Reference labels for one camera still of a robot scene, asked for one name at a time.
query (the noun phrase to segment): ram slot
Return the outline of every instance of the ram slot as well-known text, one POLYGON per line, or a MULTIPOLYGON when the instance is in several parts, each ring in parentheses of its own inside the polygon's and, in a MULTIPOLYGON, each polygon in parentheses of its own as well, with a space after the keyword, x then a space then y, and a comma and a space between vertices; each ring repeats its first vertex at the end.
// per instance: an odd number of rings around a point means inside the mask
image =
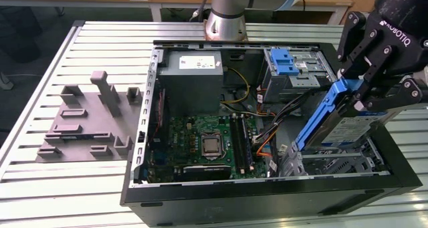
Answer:
POLYGON ((250 170, 250 165, 253 164, 251 147, 245 121, 242 117, 230 117, 229 123, 235 169, 241 174, 245 174, 245 172, 250 170))

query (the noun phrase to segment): blue plastic latch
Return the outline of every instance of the blue plastic latch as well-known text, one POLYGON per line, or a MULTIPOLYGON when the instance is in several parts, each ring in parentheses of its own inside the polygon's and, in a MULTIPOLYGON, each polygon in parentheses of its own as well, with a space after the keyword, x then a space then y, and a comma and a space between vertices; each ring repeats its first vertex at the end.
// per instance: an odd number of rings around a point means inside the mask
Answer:
POLYGON ((278 75, 298 75, 300 70, 294 67, 294 58, 286 49, 271 49, 270 57, 278 75))

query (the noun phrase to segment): yellow wire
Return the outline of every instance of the yellow wire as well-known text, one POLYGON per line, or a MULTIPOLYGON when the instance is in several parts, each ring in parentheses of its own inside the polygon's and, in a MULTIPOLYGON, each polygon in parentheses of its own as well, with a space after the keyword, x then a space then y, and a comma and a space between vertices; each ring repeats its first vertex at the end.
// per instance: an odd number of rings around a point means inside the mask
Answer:
POLYGON ((242 78, 242 80, 243 80, 243 82, 245 82, 245 84, 246 84, 246 93, 245 93, 243 98, 237 99, 237 100, 221 101, 222 104, 234 104, 234 103, 238 103, 238 102, 241 102, 242 100, 245 100, 245 99, 247 98, 249 94, 250 94, 250 85, 249 85, 249 82, 247 82, 246 78, 243 77, 243 75, 242 75, 235 69, 233 69, 233 68, 229 68, 229 69, 230 69, 231 71, 234 71, 235 74, 238 74, 239 77, 242 78))

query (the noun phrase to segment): black cable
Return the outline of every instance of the black cable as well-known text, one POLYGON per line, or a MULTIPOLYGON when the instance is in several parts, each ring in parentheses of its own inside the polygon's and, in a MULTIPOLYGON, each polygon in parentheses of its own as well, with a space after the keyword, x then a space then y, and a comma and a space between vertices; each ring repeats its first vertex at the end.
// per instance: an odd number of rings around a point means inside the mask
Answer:
POLYGON ((205 8, 205 6, 206 6, 206 4, 207 4, 207 0, 202 0, 202 4, 201 4, 201 7, 199 7, 199 15, 198 15, 198 21, 199 22, 202 22, 202 20, 203 20, 203 8, 205 8))
POLYGON ((302 0, 302 10, 306 11, 306 0, 302 0))

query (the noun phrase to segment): connector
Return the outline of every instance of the connector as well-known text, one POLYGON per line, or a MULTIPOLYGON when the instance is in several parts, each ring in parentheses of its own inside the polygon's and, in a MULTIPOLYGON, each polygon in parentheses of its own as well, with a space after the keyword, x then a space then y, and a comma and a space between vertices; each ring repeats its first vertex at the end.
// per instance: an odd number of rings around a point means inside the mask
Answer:
POLYGON ((195 17, 198 17, 198 16, 199 16, 199 9, 197 9, 197 10, 194 11, 193 16, 191 16, 189 22, 190 22, 195 17))

